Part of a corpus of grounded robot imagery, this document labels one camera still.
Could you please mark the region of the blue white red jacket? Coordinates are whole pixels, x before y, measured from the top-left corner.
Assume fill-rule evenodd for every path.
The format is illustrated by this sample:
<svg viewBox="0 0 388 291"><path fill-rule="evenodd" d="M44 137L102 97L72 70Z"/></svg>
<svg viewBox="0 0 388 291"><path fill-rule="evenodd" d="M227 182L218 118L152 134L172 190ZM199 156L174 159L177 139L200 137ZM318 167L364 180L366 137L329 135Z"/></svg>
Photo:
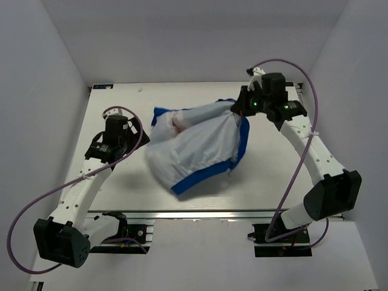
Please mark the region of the blue white red jacket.
<svg viewBox="0 0 388 291"><path fill-rule="evenodd" d="M180 195L237 167L247 150L250 124L231 111L235 102L219 99L190 109L154 108L145 161L164 188Z"/></svg>

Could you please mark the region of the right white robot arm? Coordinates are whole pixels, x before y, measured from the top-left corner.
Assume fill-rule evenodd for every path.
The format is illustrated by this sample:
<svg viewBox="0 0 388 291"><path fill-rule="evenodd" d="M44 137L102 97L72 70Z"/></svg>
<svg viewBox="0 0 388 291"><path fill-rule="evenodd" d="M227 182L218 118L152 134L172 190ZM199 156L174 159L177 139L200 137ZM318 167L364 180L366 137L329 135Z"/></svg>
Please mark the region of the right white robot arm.
<svg viewBox="0 0 388 291"><path fill-rule="evenodd" d="M263 113L293 145L306 167L313 187L297 206L275 217L269 233L282 242L295 236L296 229L352 210L361 187L361 175L348 171L324 145L297 99L289 99L282 73L265 73L259 67L248 71L251 80L241 87L231 111L240 116Z"/></svg>

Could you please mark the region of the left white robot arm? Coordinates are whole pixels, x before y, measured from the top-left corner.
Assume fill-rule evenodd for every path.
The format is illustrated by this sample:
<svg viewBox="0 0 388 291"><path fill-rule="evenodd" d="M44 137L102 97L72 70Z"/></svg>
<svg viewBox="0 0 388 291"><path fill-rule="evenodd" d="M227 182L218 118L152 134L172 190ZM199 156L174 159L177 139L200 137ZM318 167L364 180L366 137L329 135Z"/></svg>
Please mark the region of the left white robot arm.
<svg viewBox="0 0 388 291"><path fill-rule="evenodd" d="M128 235L127 217L107 211L88 219L87 214L117 161L149 142L138 118L122 115L105 118L105 129L93 139L69 192L47 219L39 219L33 232L42 259L79 268L92 248L105 240L121 242Z"/></svg>

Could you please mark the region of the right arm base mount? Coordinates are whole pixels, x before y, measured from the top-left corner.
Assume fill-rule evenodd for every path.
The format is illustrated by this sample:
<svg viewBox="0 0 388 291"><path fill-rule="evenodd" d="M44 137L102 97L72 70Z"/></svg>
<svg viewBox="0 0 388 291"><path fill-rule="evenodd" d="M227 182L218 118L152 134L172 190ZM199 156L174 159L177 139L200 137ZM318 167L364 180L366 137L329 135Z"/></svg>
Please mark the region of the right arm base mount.
<svg viewBox="0 0 388 291"><path fill-rule="evenodd" d="M265 234L269 224L253 224L253 231L247 239L253 242L256 258L298 258L311 257L310 237L303 230L274 242L267 242Z"/></svg>

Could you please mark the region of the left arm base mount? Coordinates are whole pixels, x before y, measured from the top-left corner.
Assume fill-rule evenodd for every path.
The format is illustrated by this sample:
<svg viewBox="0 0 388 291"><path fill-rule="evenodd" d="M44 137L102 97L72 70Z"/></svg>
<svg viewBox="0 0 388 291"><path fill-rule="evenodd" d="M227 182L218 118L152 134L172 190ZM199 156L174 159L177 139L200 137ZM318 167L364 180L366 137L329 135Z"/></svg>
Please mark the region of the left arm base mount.
<svg viewBox="0 0 388 291"><path fill-rule="evenodd" d="M108 236L100 245L94 246L90 253L105 254L142 254L145 255L153 239L154 222L145 219L131 219L121 212L103 212L102 218L114 218L118 230Z"/></svg>

